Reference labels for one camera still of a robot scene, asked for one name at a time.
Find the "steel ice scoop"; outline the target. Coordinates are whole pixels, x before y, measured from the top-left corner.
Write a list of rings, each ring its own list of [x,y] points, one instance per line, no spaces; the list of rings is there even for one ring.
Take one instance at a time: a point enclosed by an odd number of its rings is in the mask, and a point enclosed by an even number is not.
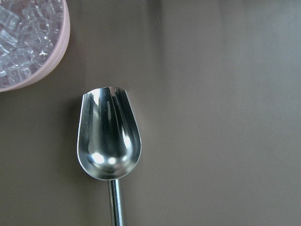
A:
[[[89,176],[108,182],[114,226],[125,225],[119,180],[135,168],[141,149],[139,129],[124,89],[104,87],[83,95],[77,156]]]

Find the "pink bowl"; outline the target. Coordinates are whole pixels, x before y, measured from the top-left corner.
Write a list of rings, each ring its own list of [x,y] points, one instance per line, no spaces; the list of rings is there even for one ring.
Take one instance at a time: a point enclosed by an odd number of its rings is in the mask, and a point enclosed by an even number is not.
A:
[[[67,2],[65,0],[62,0],[63,2],[63,21],[61,30],[59,32],[59,37],[57,40],[57,43],[50,54],[50,57],[45,62],[45,64],[34,74],[32,74],[30,77],[22,80],[13,82],[10,79],[0,80],[0,90],[1,92],[9,91],[9,90],[15,90],[19,88],[23,88],[26,86],[29,86],[31,84],[34,84],[38,82],[39,80],[43,79],[47,75],[49,75],[59,64],[59,62],[62,60],[69,43],[70,38],[70,16],[69,16],[69,10],[67,6]]]

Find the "clear ice cubes pile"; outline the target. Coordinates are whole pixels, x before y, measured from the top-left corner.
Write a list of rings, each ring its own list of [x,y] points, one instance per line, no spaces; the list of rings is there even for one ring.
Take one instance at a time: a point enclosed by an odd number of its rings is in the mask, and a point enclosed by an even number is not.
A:
[[[61,0],[0,2],[0,78],[22,81],[52,53],[63,21]]]

